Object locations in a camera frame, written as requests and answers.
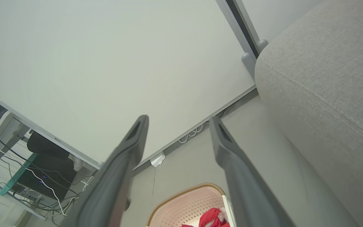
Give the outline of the cream perforated laundry basket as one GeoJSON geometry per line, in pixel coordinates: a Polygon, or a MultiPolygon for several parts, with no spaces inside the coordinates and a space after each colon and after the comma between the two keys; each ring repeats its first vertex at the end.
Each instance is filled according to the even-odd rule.
{"type": "Polygon", "coordinates": [[[221,210],[226,227],[236,227],[231,202],[213,183],[189,187],[162,201],[153,209],[146,227],[199,227],[200,218],[211,208],[221,210]]]}

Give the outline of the white sneaker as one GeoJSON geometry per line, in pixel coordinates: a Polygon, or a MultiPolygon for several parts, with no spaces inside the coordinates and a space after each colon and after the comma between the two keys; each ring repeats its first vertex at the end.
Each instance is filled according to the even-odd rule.
{"type": "Polygon", "coordinates": [[[81,160],[80,158],[72,155],[72,154],[69,154],[69,159],[71,159],[73,161],[73,169],[74,171],[78,172],[82,169],[82,166],[83,166],[83,163],[84,161],[81,160]]]}

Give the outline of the teal desk leg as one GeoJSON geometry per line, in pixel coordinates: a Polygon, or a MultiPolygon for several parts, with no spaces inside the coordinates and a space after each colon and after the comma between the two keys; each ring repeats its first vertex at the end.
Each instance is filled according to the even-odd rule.
{"type": "Polygon", "coordinates": [[[38,157],[38,154],[32,154],[24,164],[11,158],[10,156],[4,156],[4,157],[18,163],[20,165],[20,168],[11,177],[11,179],[8,181],[8,183],[6,183],[6,185],[0,190],[1,196],[5,196],[12,189],[12,187],[19,181],[19,178],[24,174],[24,172],[33,164],[36,157],[38,157]]]}

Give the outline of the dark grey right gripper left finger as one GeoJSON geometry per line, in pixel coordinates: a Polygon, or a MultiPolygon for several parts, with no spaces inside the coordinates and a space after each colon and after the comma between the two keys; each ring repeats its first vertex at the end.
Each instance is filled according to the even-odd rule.
{"type": "Polygon", "coordinates": [[[119,227],[133,169],[141,161],[149,117],[137,118],[60,227],[119,227]]]}

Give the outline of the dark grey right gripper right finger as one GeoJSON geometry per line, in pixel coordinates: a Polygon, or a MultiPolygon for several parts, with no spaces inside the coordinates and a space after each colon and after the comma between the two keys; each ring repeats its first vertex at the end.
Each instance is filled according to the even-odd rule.
{"type": "Polygon", "coordinates": [[[296,227],[222,120],[209,121],[217,164],[224,170],[236,227],[296,227]]]}

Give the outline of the white wall adapter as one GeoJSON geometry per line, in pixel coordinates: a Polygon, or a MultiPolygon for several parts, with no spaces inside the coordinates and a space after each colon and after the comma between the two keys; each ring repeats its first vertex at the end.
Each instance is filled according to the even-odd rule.
{"type": "Polygon", "coordinates": [[[154,156],[153,158],[151,158],[150,163],[153,167],[156,168],[163,163],[165,158],[166,158],[166,155],[162,151],[162,152],[158,153],[156,156],[154,156]]]}

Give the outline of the grey fabric sofa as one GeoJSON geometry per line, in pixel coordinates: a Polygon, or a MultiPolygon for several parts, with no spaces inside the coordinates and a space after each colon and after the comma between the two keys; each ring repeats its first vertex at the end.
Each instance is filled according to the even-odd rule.
{"type": "Polygon", "coordinates": [[[326,0],[261,52],[257,90],[363,227],[363,0],[326,0]]]}

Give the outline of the red and white garment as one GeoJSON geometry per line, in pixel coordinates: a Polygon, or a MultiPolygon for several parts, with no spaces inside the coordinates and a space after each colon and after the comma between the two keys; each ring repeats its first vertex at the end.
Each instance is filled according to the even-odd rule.
{"type": "Polygon", "coordinates": [[[231,227],[225,208],[211,208],[181,227],[231,227]]]}

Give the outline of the black computer tower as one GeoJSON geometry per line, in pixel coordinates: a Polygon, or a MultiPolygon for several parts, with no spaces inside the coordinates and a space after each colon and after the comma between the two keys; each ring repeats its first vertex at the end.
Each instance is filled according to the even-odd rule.
{"type": "Polygon", "coordinates": [[[69,152],[33,130],[26,147],[31,155],[38,154],[29,167],[38,178],[26,170],[10,191],[37,202],[40,207],[62,202],[77,173],[69,152]]]}

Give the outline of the white desk frame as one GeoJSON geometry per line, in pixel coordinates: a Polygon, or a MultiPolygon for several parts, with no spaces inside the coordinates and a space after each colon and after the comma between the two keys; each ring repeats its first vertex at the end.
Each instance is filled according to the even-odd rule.
{"type": "MultiPolygon", "coordinates": [[[[31,154],[25,148],[26,143],[22,140],[29,127],[11,112],[6,112],[0,119],[0,191],[9,183],[11,178],[18,172],[24,160],[12,153],[14,147],[19,148],[18,153],[27,158],[31,154]]],[[[13,193],[7,192],[0,195],[0,222],[5,222],[13,212],[26,211],[34,214],[34,211],[23,197],[14,197],[13,193]]]]}

